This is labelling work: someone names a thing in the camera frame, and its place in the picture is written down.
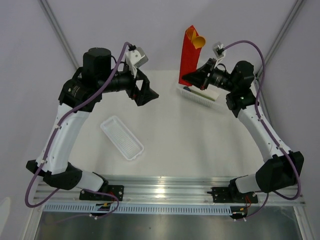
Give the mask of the orange plastic spoon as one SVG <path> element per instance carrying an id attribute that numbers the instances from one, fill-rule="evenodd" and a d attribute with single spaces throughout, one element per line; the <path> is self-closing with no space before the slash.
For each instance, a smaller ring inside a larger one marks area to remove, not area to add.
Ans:
<path id="1" fill-rule="evenodd" d="M 206 39 L 198 35 L 192 38 L 191 43 L 195 49 L 201 49 L 206 44 Z"/>

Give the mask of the orange plastic fork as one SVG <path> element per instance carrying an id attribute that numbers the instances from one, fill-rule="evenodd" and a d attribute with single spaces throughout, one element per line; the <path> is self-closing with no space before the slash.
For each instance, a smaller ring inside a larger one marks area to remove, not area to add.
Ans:
<path id="1" fill-rule="evenodd" d="M 194 38 L 197 37 L 197 32 L 194 27 L 190 26 L 186 31 L 185 35 L 188 37 L 188 39 L 192 42 Z"/>

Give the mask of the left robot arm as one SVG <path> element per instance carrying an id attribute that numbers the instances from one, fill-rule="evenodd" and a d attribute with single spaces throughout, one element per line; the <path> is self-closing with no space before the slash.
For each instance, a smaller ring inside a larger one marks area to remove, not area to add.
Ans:
<path id="1" fill-rule="evenodd" d="M 95 47 L 84 53 L 83 65 L 62 87 L 54 127 L 42 154 L 26 164 L 31 173 L 42 177 L 49 186 L 61 190 L 91 190 L 97 200 L 108 196 L 108 181 L 69 162 L 84 122 L 104 93 L 125 91 L 137 106 L 159 96 L 150 88 L 148 77 L 140 70 L 148 61 L 141 47 L 129 47 L 122 71 L 111 66 L 112 58 L 111 51 L 106 48 Z"/>

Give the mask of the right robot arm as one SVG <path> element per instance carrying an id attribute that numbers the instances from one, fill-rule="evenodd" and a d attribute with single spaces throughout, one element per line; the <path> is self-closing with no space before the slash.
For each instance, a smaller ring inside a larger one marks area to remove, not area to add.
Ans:
<path id="1" fill-rule="evenodd" d="M 184 81 L 200 90 L 213 85 L 228 91 L 228 109 L 246 127 L 262 155 L 264 164 L 256 173 L 229 182 L 229 198 L 239 202 L 247 193 L 262 192 L 275 193 L 293 201 L 301 194 L 300 174 L 304 156 L 300 151 L 292 151 L 263 116 L 258 97 L 251 90 L 254 78 L 254 66 L 251 63 L 239 61 L 232 72 L 227 72 L 216 67 L 214 58 L 182 76 Z"/>

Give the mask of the red paper napkin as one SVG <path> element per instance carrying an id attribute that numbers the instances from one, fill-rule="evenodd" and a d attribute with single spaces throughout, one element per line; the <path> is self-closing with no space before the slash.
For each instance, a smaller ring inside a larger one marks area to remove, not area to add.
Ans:
<path id="1" fill-rule="evenodd" d="M 182 79 L 183 75 L 188 73 L 192 73 L 196 71 L 198 60 L 200 57 L 200 52 L 202 48 L 195 49 L 192 42 L 186 36 L 186 32 L 184 33 L 183 43 L 182 43 L 182 51 L 181 51 L 181 59 L 180 59 L 180 70 L 179 70 L 179 80 L 178 83 L 185 86 L 192 86 L 190 83 L 187 83 Z"/>

